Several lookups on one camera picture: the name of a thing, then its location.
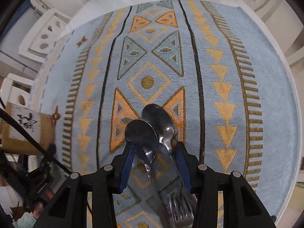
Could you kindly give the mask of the white chair near left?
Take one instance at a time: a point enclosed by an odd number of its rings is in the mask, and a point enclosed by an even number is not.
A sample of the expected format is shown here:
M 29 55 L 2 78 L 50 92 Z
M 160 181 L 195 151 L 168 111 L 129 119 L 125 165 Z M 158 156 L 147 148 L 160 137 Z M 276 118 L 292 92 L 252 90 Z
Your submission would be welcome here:
M 28 105 L 33 80 L 9 73 L 1 84 L 1 108 L 8 102 L 25 107 Z

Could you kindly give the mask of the steel fork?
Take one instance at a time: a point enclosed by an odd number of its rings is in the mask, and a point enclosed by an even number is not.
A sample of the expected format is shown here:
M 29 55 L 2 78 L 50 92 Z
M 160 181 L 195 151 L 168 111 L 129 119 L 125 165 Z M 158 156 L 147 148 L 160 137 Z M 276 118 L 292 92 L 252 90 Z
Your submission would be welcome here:
M 185 189 L 173 193 L 169 197 L 169 207 L 173 223 L 176 227 L 192 225 L 196 211 L 197 198 Z

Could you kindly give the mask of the blue patterned table mat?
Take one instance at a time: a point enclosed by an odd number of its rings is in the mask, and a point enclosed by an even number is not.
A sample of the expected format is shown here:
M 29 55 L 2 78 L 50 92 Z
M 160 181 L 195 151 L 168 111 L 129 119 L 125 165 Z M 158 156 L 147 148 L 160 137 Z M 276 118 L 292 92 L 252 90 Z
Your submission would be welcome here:
M 240 171 L 281 217 L 300 156 L 297 92 L 241 7 L 162 0 L 89 21 L 54 43 L 28 107 L 60 114 L 58 159 L 87 174 L 122 152 L 126 125 L 148 104 L 171 116 L 173 142 L 215 171 Z

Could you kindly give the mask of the bamboo utensil holder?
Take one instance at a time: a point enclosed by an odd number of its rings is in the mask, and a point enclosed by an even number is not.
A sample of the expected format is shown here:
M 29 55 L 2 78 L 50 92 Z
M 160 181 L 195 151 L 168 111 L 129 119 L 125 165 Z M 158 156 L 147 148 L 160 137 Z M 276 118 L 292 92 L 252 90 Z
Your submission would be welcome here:
M 44 150 L 55 142 L 55 121 L 49 114 L 40 113 L 8 102 L 5 111 Z M 7 122 L 3 122 L 2 146 L 6 153 L 41 155 L 20 132 Z

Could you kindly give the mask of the white chair far left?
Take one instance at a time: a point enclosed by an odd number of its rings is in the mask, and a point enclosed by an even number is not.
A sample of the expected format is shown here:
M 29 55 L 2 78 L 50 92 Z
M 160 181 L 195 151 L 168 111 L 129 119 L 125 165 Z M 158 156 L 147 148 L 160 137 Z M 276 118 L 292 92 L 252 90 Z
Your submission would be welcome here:
M 42 13 L 31 27 L 19 46 L 19 55 L 35 62 L 44 62 L 53 49 L 71 17 L 55 8 L 50 8 L 42 0 L 30 0 L 35 11 Z

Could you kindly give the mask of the steel spoon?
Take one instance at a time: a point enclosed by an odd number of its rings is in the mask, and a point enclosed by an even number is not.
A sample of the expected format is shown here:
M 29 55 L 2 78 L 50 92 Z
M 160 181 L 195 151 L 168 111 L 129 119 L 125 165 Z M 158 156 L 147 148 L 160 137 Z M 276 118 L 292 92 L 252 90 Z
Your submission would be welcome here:
M 157 214 L 163 227 L 171 227 L 167 211 L 158 195 L 154 182 L 155 172 L 152 164 L 156 157 L 158 138 L 153 127 L 143 120 L 132 120 L 125 128 L 125 139 L 135 147 L 135 153 L 145 165 L 149 181 L 153 188 L 153 197 L 156 203 Z
M 142 111 L 142 120 L 149 123 L 155 130 L 160 144 L 166 147 L 173 166 L 175 167 L 178 176 L 180 176 L 174 157 L 174 151 L 171 146 L 172 138 L 174 137 L 174 123 L 161 106 L 157 104 L 148 104 Z

